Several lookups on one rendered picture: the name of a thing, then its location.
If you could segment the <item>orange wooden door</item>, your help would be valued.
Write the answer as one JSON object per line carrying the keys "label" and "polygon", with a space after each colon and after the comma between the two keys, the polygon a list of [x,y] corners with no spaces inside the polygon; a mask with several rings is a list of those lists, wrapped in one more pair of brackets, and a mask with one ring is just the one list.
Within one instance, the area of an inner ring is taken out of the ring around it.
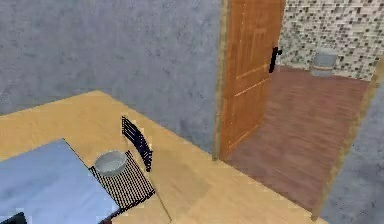
{"label": "orange wooden door", "polygon": [[286,0],[229,0],[220,117],[219,158],[225,159],[262,123],[269,65]]}

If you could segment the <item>blue table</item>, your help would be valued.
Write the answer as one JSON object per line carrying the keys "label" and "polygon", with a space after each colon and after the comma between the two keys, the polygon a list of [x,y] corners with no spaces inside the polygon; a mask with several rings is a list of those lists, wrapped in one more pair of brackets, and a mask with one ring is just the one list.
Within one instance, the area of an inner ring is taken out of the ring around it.
{"label": "blue table", "polygon": [[100,224],[119,206],[63,139],[0,162],[0,223]]}

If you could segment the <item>grey bowl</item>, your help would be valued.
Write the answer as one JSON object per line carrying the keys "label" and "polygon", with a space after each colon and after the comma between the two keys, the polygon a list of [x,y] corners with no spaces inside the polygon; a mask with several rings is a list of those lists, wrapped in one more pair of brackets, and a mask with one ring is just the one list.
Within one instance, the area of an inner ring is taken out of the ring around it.
{"label": "grey bowl", "polygon": [[127,163],[127,156],[120,151],[108,151],[101,154],[95,161],[96,171],[106,177],[120,174]]}

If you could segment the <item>black mesh chair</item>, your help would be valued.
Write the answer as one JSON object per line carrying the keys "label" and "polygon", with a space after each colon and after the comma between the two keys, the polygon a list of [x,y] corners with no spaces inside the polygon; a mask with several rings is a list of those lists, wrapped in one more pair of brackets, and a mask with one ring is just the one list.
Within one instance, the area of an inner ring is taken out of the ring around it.
{"label": "black mesh chair", "polygon": [[[127,117],[123,116],[121,123],[122,134],[138,151],[145,171],[150,172],[152,169],[153,151],[150,149],[145,137],[139,128]],[[116,175],[106,176],[102,174],[102,171],[96,164],[89,168],[92,175],[118,205],[118,210],[115,211],[110,218],[121,215],[151,198],[156,193],[155,188],[140,169],[133,153],[127,150],[123,155],[126,163],[123,165],[122,171]]]}

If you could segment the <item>black object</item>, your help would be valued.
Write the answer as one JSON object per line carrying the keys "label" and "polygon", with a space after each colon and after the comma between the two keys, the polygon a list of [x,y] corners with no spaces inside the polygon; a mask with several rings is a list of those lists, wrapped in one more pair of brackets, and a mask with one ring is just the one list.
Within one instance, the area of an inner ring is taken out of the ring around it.
{"label": "black object", "polygon": [[27,220],[23,212],[19,212],[10,218],[0,222],[0,224],[27,224]]}

